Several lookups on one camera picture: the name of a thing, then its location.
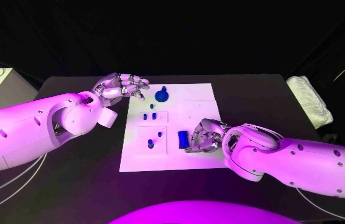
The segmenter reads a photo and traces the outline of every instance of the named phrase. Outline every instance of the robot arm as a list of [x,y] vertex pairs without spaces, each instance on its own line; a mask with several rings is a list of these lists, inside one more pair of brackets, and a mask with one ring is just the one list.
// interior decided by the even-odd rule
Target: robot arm
[[[201,127],[207,127],[212,141],[207,139],[199,144],[194,139]],[[210,148],[216,151],[222,147],[224,165],[247,180],[258,182],[268,173],[291,187],[345,198],[345,147],[285,139],[272,130],[252,124],[232,128],[210,119],[203,119],[196,132],[186,152],[207,152]]]
[[122,97],[144,101],[148,80],[112,73],[91,91],[68,93],[0,110],[0,170],[12,168],[88,133],[97,123],[111,127],[118,114],[107,107]]

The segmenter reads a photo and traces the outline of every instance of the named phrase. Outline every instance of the blue knob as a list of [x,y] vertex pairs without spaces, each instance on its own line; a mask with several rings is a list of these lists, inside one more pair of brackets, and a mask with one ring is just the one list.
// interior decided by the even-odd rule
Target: blue knob
[[153,139],[148,140],[148,148],[154,148],[154,142],[153,142]]
[[167,93],[167,88],[166,86],[161,88],[161,91],[158,91],[154,95],[154,98],[158,102],[166,102],[170,98],[170,94]]

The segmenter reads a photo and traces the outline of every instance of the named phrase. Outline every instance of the black curtain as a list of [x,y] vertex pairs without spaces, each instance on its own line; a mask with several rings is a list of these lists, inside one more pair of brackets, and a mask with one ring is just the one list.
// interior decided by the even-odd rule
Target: black curtain
[[112,72],[306,74],[345,20],[345,0],[0,3],[0,61],[38,87],[51,76]]

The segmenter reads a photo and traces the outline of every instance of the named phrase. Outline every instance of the white board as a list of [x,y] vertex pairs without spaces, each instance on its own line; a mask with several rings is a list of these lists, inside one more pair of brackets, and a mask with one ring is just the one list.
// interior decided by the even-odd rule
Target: white board
[[[160,103],[155,93],[163,86],[167,87],[168,100]],[[212,84],[154,84],[141,92],[144,102],[130,98],[120,172],[224,168],[222,149],[213,153],[186,153],[178,148],[178,131],[189,131],[191,141],[201,119],[222,120]],[[153,139],[153,149],[148,148],[148,139]]]

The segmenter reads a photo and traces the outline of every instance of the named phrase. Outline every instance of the robotic hand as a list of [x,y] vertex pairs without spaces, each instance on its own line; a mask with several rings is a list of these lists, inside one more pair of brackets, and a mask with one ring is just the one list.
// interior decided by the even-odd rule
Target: robotic hand
[[97,123],[111,127],[118,114],[107,107],[122,97],[144,101],[150,81],[112,73],[91,91],[66,93],[0,110],[0,170],[12,168],[88,133]]
[[230,127],[203,119],[186,152],[210,153],[220,147],[224,165],[247,180],[258,182],[268,173],[291,187],[345,198],[345,147],[283,138],[252,124]]

